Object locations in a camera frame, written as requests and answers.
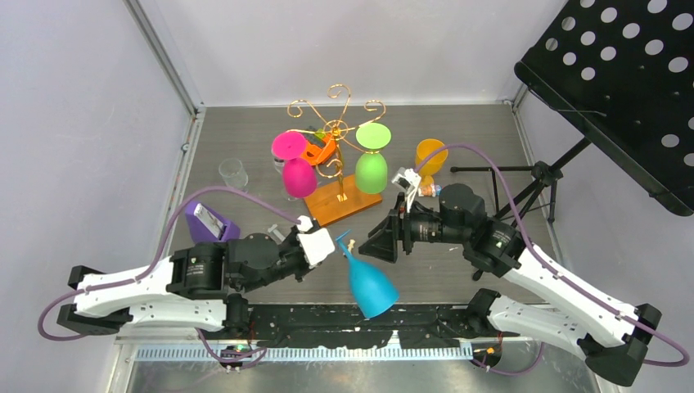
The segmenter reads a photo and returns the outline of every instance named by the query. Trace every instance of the cable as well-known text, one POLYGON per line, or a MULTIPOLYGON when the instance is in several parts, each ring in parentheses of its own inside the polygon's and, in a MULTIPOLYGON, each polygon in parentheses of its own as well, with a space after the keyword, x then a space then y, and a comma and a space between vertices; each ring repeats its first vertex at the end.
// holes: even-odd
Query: cable
MULTIPOLYGON (((544 205, 540 205, 540 206, 534 207, 534 208, 532 208, 532 209, 526 211, 525 213, 528 214, 528 213, 531 212, 531 211, 536 211, 536 210, 542 209, 543 207, 547 207, 547 206, 549 206, 549 205, 551 205, 551 204, 552 204, 551 202, 545 203, 544 205)), ((507 215, 506 217, 504 217, 504 218, 502 218, 502 219, 499 219, 499 221, 506 221, 507 219, 512 219, 512 218, 513 218, 513 215, 507 215)))
POLYGON ((161 254, 164 252, 164 247, 166 246, 166 241, 169 239, 169 234, 174 229, 174 224, 176 223, 176 219, 185 210, 186 206, 189 203, 191 203, 191 201, 196 199, 197 197, 200 197, 200 196, 205 195, 205 194, 210 193, 210 192, 216 192, 216 191, 229 192, 231 194, 236 194, 238 196, 244 197, 245 199, 247 199, 249 201, 252 201, 258 205, 261 205, 265 209, 272 211, 274 214, 279 215, 283 219, 286 219, 286 220, 288 220, 294 224, 301 224, 301 222, 299 221, 298 218, 292 217, 291 215, 285 213, 284 211, 279 210, 278 208, 271 206, 266 202, 261 201, 260 199, 256 198, 255 196, 251 196, 249 194, 246 194, 245 192, 238 190, 234 187, 211 186, 211 187, 201 188, 200 190, 193 192, 190 196, 183 199, 183 202, 181 202, 181 204, 178 205, 178 207, 176 207, 176 209, 173 211, 173 213, 171 214, 171 218, 169 218, 169 221, 167 221, 166 226, 164 227, 164 232, 161 234, 161 238, 159 240, 159 245, 156 248, 154 259, 149 264, 149 266, 147 266, 147 269, 145 269, 142 273, 135 276, 135 279, 130 278, 127 280, 121 280, 121 281, 117 281, 117 282, 109 282, 107 284, 87 286, 85 288, 78 289, 76 291, 71 291, 71 292, 65 293, 63 296, 58 297, 57 299, 52 301, 50 304, 48 304, 46 306, 46 308, 43 309, 43 311, 41 311, 41 314, 38 316, 38 326, 37 326, 38 334, 40 334, 41 337, 43 337, 47 340, 51 340, 51 341, 73 341, 73 340, 78 340, 78 339, 84 337, 83 334, 60 337, 60 336, 54 336, 51 333, 46 332, 46 329, 43 327, 43 323, 46 320, 46 316, 51 311, 51 309, 53 309, 53 307, 55 307, 56 305, 60 304, 61 302, 65 301, 69 298, 75 297, 77 295, 81 295, 85 292, 93 292, 93 291, 100 291, 102 289, 122 287, 123 285, 132 284, 132 283, 138 282, 139 280, 142 280, 143 278, 147 277, 147 275, 149 275, 152 272, 152 270, 154 270, 156 264, 159 262, 161 254))
MULTIPOLYGON (((467 143, 452 143, 450 145, 445 145, 442 147, 439 147, 438 149, 434 150, 429 154, 424 160, 422 160, 419 165, 414 169, 415 172, 419 172, 419 169, 421 169, 424 164, 426 164, 427 161, 429 161, 433 156, 436 156, 440 152, 444 150, 448 150, 450 148, 462 148, 462 149, 467 149, 469 151, 474 152, 476 155, 482 157, 489 166, 492 167, 494 172, 497 174, 499 177, 499 180, 501 182, 501 185, 503 187, 503 191, 506 193, 508 197, 508 204, 511 207, 511 211, 513 212, 513 216, 516 218, 516 222, 518 223, 518 230, 520 231, 520 235, 523 237, 523 242, 525 243, 525 246, 528 248, 528 251, 530 251, 530 254, 533 255, 533 257, 545 268, 547 269, 550 273, 552 273, 553 276, 557 275, 557 270, 554 269, 554 267, 549 264, 546 260, 541 257, 538 252, 534 249, 533 247, 533 242, 530 241, 530 237, 528 236, 528 231, 525 229, 525 225, 523 224, 523 220, 521 220, 521 215, 518 213, 518 207, 516 206, 515 203, 513 203, 513 195, 511 194, 511 189, 508 187, 508 183, 506 182, 506 179, 503 177, 503 174, 501 170, 494 164, 491 158, 489 158, 483 151, 481 151, 478 147, 474 145, 470 145, 467 143)), ((650 359, 645 359, 643 361, 644 364, 650 364, 651 366, 660 366, 660 367, 682 367, 684 365, 687 365, 689 363, 689 353, 687 350, 684 349, 681 345, 679 345, 677 342, 675 342, 673 339, 667 337, 665 334, 658 332, 654 329, 651 329, 650 327, 644 325, 643 323, 638 322, 636 319, 631 318, 626 315, 620 315, 620 311, 611 305, 608 305, 604 301, 598 299, 594 295, 592 295, 590 292, 584 290, 580 285, 576 284, 575 282, 571 281, 568 277, 566 276, 560 276, 560 280, 562 280, 566 285, 571 287, 574 291, 577 291, 581 295, 587 297, 590 301, 593 303, 601 306, 603 309, 607 310, 611 314, 613 314, 616 318, 623 318, 625 321, 631 323, 633 326, 643 330, 644 332, 653 335, 654 337, 658 337, 662 341, 664 341, 666 344, 669 346, 672 346, 674 349, 676 349, 681 355, 682 359, 676 361, 676 362, 664 362, 661 360, 650 360, 650 359)))
POLYGON ((248 364, 244 364, 243 366, 241 366, 241 370, 245 370, 245 369, 247 369, 247 368, 251 368, 251 367, 255 366, 255 365, 258 364, 258 363, 260 362, 260 360, 261 360, 262 358, 264 358, 265 355, 268 353, 268 349, 267 349, 267 348, 255 348, 254 350, 250 350, 250 351, 248 351, 248 352, 234 352, 234 351, 228 351, 227 353, 232 354, 232 355, 236 355, 236 357, 234 357, 234 358, 223 358, 223 357, 221 357, 221 356, 219 356, 219 355, 217 355, 217 354, 214 353, 214 350, 212 350, 212 348, 210 347, 209 342, 207 342, 207 340, 205 339, 205 336, 202 335, 202 331, 201 331, 200 329, 196 328, 196 332, 197 332, 197 336, 200 338, 200 341, 202 341, 202 345, 203 345, 203 346, 205 347, 205 349, 207 350, 207 353, 210 354, 210 356, 212 356, 212 358, 213 358, 214 360, 217 360, 217 361, 220 362, 220 363, 235 363, 235 362, 237 362, 237 361, 239 361, 239 360, 241 360, 241 359, 249 358, 249 357, 251 357, 251 356, 257 354, 258 352, 262 352, 262 353, 260 354, 260 356, 258 356, 257 359, 254 359, 254 360, 252 360, 251 362, 249 362, 248 364))
MULTIPOLYGON (((503 370, 497 370, 496 368, 490 368, 489 371, 491 373, 503 375, 506 377, 520 377, 521 375, 526 375, 527 373, 533 371, 538 366, 538 364, 540 363, 540 359, 542 358, 543 352, 544 352, 544 343, 540 342, 540 349, 538 350, 538 357, 535 358, 535 361, 528 368, 526 368, 523 371, 503 371, 503 370)), ((477 359, 473 359, 472 363, 474 363, 477 366, 480 366, 481 368, 487 368, 487 365, 484 364, 484 361, 486 359, 487 359, 487 355, 484 355, 481 362, 477 359)))

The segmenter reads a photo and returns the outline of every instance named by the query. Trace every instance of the wire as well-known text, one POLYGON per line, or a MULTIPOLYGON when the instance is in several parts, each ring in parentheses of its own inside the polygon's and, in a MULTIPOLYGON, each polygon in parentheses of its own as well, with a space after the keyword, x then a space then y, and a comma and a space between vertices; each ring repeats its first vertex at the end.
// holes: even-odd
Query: wire
POLYGON ((544 101, 544 98, 540 97, 536 92, 533 91, 533 89, 528 90, 530 93, 532 93, 535 98, 539 99, 544 105, 548 106, 549 109, 557 112, 574 112, 574 113, 594 113, 596 115, 600 115, 602 117, 607 117, 607 114, 605 112, 600 112, 600 111, 579 111, 577 109, 557 109, 554 106, 549 105, 546 101, 544 101))
POLYGON ((249 325, 250 335, 248 336, 248 347, 253 349, 253 340, 255 339, 255 321, 251 322, 249 325))
MULTIPOLYGON (((467 143, 452 143, 450 145, 445 145, 442 147, 439 147, 438 149, 434 150, 429 154, 424 160, 422 160, 419 165, 415 168, 415 172, 419 172, 419 169, 421 169, 424 164, 426 164, 427 161, 429 161, 432 157, 436 156, 440 152, 444 150, 448 150, 450 148, 462 148, 462 149, 467 149, 469 151, 474 152, 476 155, 482 157, 489 166, 492 167, 494 172, 497 174, 499 177, 499 181, 501 182, 501 185, 503 187, 503 191, 506 193, 508 197, 508 204, 511 207, 511 211, 513 212, 513 216, 516 218, 516 222, 518 223, 518 230, 520 231, 520 235, 523 237, 523 242, 525 243, 525 246, 528 248, 528 251, 530 251, 530 254, 533 255, 533 257, 543 266, 543 268, 547 269, 553 276, 557 275, 557 270, 554 269, 554 266, 549 264, 538 252, 534 249, 533 242, 530 241, 530 237, 528 236, 528 231, 525 229, 525 225, 523 224, 523 220, 521 219, 521 215, 518 213, 518 207, 516 206, 515 203, 513 203, 513 195, 511 194, 511 189, 508 187, 508 183, 506 182, 506 179, 503 177, 503 174, 501 170, 494 164, 491 158, 489 158, 483 151, 481 151, 478 147, 474 145, 470 145, 467 143)), ((574 291, 577 291, 581 295, 587 297, 590 301, 593 303, 601 306, 603 309, 607 310, 611 314, 613 314, 616 318, 623 318, 625 321, 631 323, 633 326, 643 330, 644 332, 651 334, 654 337, 658 337, 662 341, 664 341, 666 344, 669 346, 673 347, 676 349, 681 355, 682 359, 675 361, 675 362, 664 362, 661 360, 650 360, 650 359, 645 359, 643 360, 644 364, 650 364, 651 366, 660 366, 660 367, 682 367, 684 365, 687 365, 689 363, 689 353, 687 350, 684 349, 680 344, 678 344, 676 341, 671 339, 670 337, 667 337, 665 334, 658 332, 654 329, 651 329, 650 327, 646 326, 643 323, 638 322, 636 319, 631 318, 626 315, 621 315, 620 311, 611 305, 608 305, 604 301, 598 299, 595 297, 593 294, 590 292, 586 291, 583 289, 580 285, 576 284, 575 282, 571 281, 570 278, 564 275, 559 275, 558 279, 562 280, 563 283, 571 287, 574 291)))
MULTIPOLYGON (((538 210, 538 209, 542 209, 543 207, 547 207, 547 206, 549 206, 549 205, 551 205, 551 204, 552 204, 552 202, 545 203, 544 205, 540 205, 540 206, 534 207, 534 208, 532 208, 532 209, 526 211, 525 213, 528 214, 528 213, 531 212, 531 211, 536 211, 536 210, 538 210)), ((504 218, 502 218, 502 219, 499 219, 499 221, 505 221, 505 220, 507 220, 507 219, 512 219, 512 218, 513 218, 513 215, 507 215, 506 217, 504 217, 504 218)))
MULTIPOLYGON (((538 367, 538 364, 540 363, 540 359, 542 358, 543 352, 544 352, 544 343, 540 342, 540 349, 538 350, 538 356, 535 358, 535 361, 528 368, 526 368, 523 371, 503 371, 503 370, 497 370, 496 368, 490 368, 489 371, 491 373, 503 375, 505 377, 520 377, 521 375, 526 375, 527 373, 533 371, 536 367, 538 367)), ((477 366, 480 366, 482 368, 487 368, 487 365, 484 364, 486 359, 487 359, 487 355, 484 355, 481 362, 477 359, 473 359, 472 363, 477 365, 477 366)))
MULTIPOLYGON (((251 196, 249 194, 246 194, 245 192, 238 190, 234 187, 211 186, 211 187, 201 188, 200 190, 193 192, 190 196, 186 197, 183 200, 183 202, 181 202, 181 204, 178 205, 176 207, 176 209, 173 210, 173 213, 171 214, 171 217, 169 218, 169 221, 166 223, 166 226, 164 227, 164 231, 161 234, 161 238, 159 240, 159 245, 157 246, 154 259, 149 264, 149 266, 147 266, 147 269, 145 269, 142 273, 135 276, 135 278, 130 278, 127 280, 121 280, 121 281, 117 281, 117 282, 110 282, 107 284, 86 286, 85 288, 78 289, 76 291, 71 291, 71 292, 65 293, 63 296, 59 296, 57 299, 55 299, 54 301, 49 303, 46 306, 46 308, 43 309, 43 311, 41 311, 41 314, 38 316, 38 326, 37 326, 38 334, 40 334, 41 337, 43 337, 47 340, 51 340, 51 341, 73 341, 73 340, 78 340, 82 337, 85 337, 85 335, 83 335, 83 334, 61 337, 61 336, 54 336, 51 333, 46 332, 46 329, 43 326, 43 324, 46 320, 46 316, 51 311, 51 309, 53 309, 53 307, 55 307, 56 305, 59 305, 61 302, 65 301, 69 298, 75 297, 77 295, 81 295, 85 292, 93 292, 93 291, 100 291, 103 289, 122 287, 124 285, 129 285, 129 284, 138 282, 138 281, 142 280, 143 278, 147 277, 147 275, 149 275, 152 272, 152 270, 154 270, 155 266, 159 262, 161 254, 164 252, 164 247, 166 246, 166 241, 169 239, 169 234, 171 234, 171 231, 174 229, 174 225, 176 224, 176 219, 185 210, 186 206, 189 203, 191 203, 191 201, 196 199, 197 197, 200 197, 200 196, 205 195, 205 194, 210 193, 210 192, 217 192, 217 191, 228 192, 231 194, 236 194, 238 196, 244 197, 245 199, 247 199, 249 201, 252 201, 258 205, 261 205, 265 209, 272 211, 273 213, 275 213, 276 215, 279 215, 283 219, 286 219, 286 220, 288 220, 294 224, 301 224, 301 222, 299 221, 298 218, 293 217, 293 216, 285 213, 284 211, 279 210, 278 208, 271 206, 266 202, 261 201, 260 199, 256 198, 255 196, 251 196)), ((210 346, 207 345, 207 341, 205 341, 205 338, 202 335, 201 335, 201 340, 203 342, 203 346, 205 346, 205 348, 208 350, 208 352, 210 352, 210 355, 217 359, 218 356, 214 352, 212 352, 212 350, 210 349, 210 346)), ((265 351, 256 360, 253 360, 249 364, 244 365, 242 368, 253 367, 264 356, 265 356, 265 351)), ((223 358, 219 358, 219 359, 218 360, 221 362, 227 362, 227 360, 223 360, 223 358)))
POLYGON ((694 189, 694 186, 686 186, 686 187, 682 187, 682 188, 677 188, 675 190, 668 190, 668 191, 663 191, 663 192, 655 192, 655 193, 649 192, 648 196, 651 198, 657 198, 657 197, 661 197, 663 195, 668 195, 668 194, 672 194, 675 192, 683 192, 683 191, 692 190, 692 189, 694 189))
POLYGON ((254 350, 250 350, 248 352, 225 351, 225 353, 228 353, 230 355, 235 355, 235 357, 223 358, 223 357, 217 355, 216 353, 214 353, 214 350, 210 347, 209 342, 207 342, 207 340, 205 339, 205 336, 203 336, 202 331, 200 329, 196 328, 196 332, 197 332, 197 336, 200 338, 200 341, 202 341, 202 346, 204 346, 205 349, 207 350, 207 353, 210 354, 210 356, 212 356, 212 358, 214 360, 217 360, 220 363, 235 363, 241 359, 249 358, 249 357, 261 352, 260 356, 258 356, 257 359, 254 359, 251 362, 249 362, 248 364, 244 364, 243 366, 241 366, 241 370, 245 370, 247 368, 251 368, 251 367, 255 366, 268 353, 267 348, 261 347, 261 348, 256 348, 254 350))

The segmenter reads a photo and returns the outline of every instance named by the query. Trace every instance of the metal floor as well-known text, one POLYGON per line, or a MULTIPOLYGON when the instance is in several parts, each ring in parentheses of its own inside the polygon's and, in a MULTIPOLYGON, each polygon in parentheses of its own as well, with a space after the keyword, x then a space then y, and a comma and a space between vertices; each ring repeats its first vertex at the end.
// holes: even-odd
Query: metal floor
MULTIPOLYGON (((333 119, 339 116, 341 108, 326 107, 320 110, 324 117, 333 119)), ((371 118, 370 113, 361 106, 350 107, 345 116, 350 125, 360 124, 371 118)), ((447 143, 473 143, 482 148, 497 165, 527 165, 509 106, 389 106, 381 123, 387 125, 393 134, 390 145, 382 152, 388 162, 389 176, 400 166, 414 166, 415 147, 425 138, 438 138, 447 143)), ((243 161, 250 177, 250 194, 289 213, 307 214, 303 201, 286 201, 282 197, 282 179, 273 168, 270 146, 278 133, 291 128, 305 129, 310 125, 321 127, 319 119, 311 110, 304 111, 303 117, 294 119, 286 113, 284 107, 208 109, 187 180, 186 195, 205 186, 223 185, 218 173, 219 163, 226 158, 236 157, 243 161)), ((355 141, 353 135, 347 138, 355 141)), ((352 174, 361 153, 349 146, 343 147, 343 151, 347 163, 345 172, 352 174)), ((451 174, 448 171, 451 165, 486 166, 485 162, 469 151, 451 151, 446 166, 434 178, 442 185, 459 182, 471 186, 475 193, 486 200, 487 211, 493 214, 490 175, 451 174)), ((519 192, 532 180, 530 174, 520 173, 509 173, 507 179, 513 192, 519 192)), ((351 229, 350 237, 358 245, 393 207, 397 192, 395 186, 389 185, 382 193, 383 202, 380 205, 328 228, 334 235, 351 229)), ((436 199, 418 200, 438 209, 436 199)), ((264 233, 273 224, 279 224, 284 233, 290 227, 284 219, 238 196, 216 193, 204 196, 202 201, 236 222, 241 227, 242 236, 264 233)), ((500 195, 500 201, 503 205, 507 198, 500 195)), ((541 210, 530 212, 525 223, 533 240, 550 255, 554 255, 541 210)), ((192 242, 185 220, 179 220, 171 250, 190 246, 192 242)), ((542 302, 536 295, 490 274, 483 276, 479 282, 472 282, 470 277, 474 269, 462 258, 462 248, 459 246, 416 243, 410 256, 400 253, 397 264, 364 259, 374 262, 388 274, 399 289, 400 301, 403 303, 467 303, 481 287, 500 291, 525 303, 542 302)), ((287 278, 245 297, 256 303, 351 303, 348 265, 344 258, 334 254, 301 284, 287 278)))

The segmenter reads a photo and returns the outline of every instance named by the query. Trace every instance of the orange wooden base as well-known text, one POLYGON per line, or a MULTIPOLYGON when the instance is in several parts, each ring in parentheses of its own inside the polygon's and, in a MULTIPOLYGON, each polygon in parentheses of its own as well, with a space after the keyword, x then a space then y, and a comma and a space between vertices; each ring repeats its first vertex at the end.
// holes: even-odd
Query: orange wooden base
POLYGON ((337 181, 320 187, 313 194, 304 198, 311 215, 322 227, 340 221, 383 201, 381 194, 365 194, 354 184, 354 175, 347 176, 343 184, 347 199, 340 201, 340 185, 337 181))

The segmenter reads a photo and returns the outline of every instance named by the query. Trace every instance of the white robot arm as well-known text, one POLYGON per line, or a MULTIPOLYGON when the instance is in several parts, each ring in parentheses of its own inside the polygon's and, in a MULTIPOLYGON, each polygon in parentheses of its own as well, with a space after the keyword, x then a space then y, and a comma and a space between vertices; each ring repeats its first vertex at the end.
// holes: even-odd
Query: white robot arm
POLYGON ((528 248, 515 226, 488 217, 484 200, 466 185, 444 187, 439 194, 439 211, 414 201, 420 182, 412 169, 401 169, 393 183, 405 192, 395 207, 369 233, 359 253, 394 263, 398 241, 409 254, 415 242, 441 242, 463 246, 463 257, 480 272, 491 273, 526 288, 555 306, 563 314, 524 305, 481 289, 467 307, 480 335, 514 332, 567 350, 605 379, 630 386, 636 377, 652 337, 627 319, 651 329, 660 322, 660 311, 651 305, 635 307, 599 291, 549 258, 537 245, 528 248), (550 269, 540 264, 538 254, 550 269), (591 301, 578 287, 608 307, 615 316, 591 301))
POLYGON ((300 220, 280 244, 263 233, 200 243, 160 260, 139 281, 100 291, 89 288, 133 279, 147 267, 104 274, 76 266, 69 285, 84 293, 61 307, 58 324, 85 335, 113 334, 136 325, 241 332, 245 327, 238 320, 247 314, 248 303, 240 292, 292 274, 301 281, 335 251, 327 229, 308 217, 300 220))

